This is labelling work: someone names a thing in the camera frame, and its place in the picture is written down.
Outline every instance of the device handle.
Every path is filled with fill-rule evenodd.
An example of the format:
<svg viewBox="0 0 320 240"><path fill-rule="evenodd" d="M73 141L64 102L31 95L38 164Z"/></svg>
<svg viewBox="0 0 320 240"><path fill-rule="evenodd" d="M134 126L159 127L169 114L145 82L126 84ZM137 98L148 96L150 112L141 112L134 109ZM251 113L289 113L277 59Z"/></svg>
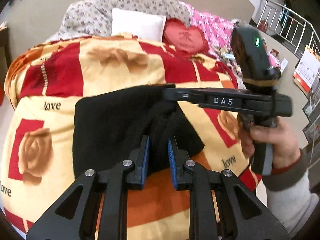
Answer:
<svg viewBox="0 0 320 240"><path fill-rule="evenodd" d="M254 116L255 125L265 127L276 127L275 117ZM270 143L254 142L254 155L251 159L251 170L264 176L270 175L272 171L273 146Z"/></svg>

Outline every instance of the patterned blanket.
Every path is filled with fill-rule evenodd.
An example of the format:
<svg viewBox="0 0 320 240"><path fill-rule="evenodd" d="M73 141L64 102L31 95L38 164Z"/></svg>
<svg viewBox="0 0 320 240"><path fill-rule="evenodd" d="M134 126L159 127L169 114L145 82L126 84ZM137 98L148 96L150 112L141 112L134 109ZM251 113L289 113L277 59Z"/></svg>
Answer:
<svg viewBox="0 0 320 240"><path fill-rule="evenodd" d="M173 46L131 36L51 42L18 57L5 80L15 109L1 165L9 221L26 233L74 181L74 114L82 97L146 84L233 88L218 71L205 55L186 59ZM236 113L179 104L205 144L193 159L215 171L230 168L253 190L260 177L242 155ZM152 174L143 191L128 194L128 239L187 239L188 208L188 192L173 190L169 169Z"/></svg>

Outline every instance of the human hand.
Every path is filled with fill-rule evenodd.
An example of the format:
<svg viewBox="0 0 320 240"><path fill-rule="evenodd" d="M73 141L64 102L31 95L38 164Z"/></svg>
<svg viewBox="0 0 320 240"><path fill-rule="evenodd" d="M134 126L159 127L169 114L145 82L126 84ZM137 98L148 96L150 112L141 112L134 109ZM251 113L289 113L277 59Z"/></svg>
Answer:
<svg viewBox="0 0 320 240"><path fill-rule="evenodd" d="M254 154L253 141L273 145L273 167L281 169L295 163L300 158L298 139L283 118L277 117L277 127L252 126L249 131L243 127L240 115L237 116L242 152L246 158Z"/></svg>

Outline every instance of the white pillow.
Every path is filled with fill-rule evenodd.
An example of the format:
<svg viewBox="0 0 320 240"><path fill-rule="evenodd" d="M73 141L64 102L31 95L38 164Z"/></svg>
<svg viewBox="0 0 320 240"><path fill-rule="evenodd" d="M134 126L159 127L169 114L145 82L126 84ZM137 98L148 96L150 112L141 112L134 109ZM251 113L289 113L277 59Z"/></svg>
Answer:
<svg viewBox="0 0 320 240"><path fill-rule="evenodd" d="M164 15L113 8L111 35L132 33L141 39L161 42L165 20Z"/></svg>

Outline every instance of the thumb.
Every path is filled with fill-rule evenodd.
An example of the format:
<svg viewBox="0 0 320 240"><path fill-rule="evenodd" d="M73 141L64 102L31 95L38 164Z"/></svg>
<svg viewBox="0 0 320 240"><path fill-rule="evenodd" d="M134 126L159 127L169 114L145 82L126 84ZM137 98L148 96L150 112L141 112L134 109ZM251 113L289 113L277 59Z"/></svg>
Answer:
<svg viewBox="0 0 320 240"><path fill-rule="evenodd" d="M253 126L250 128L250 136L252 140L256 142L266 142L271 144L277 144L283 140L283 133L280 127L264 127Z"/></svg>

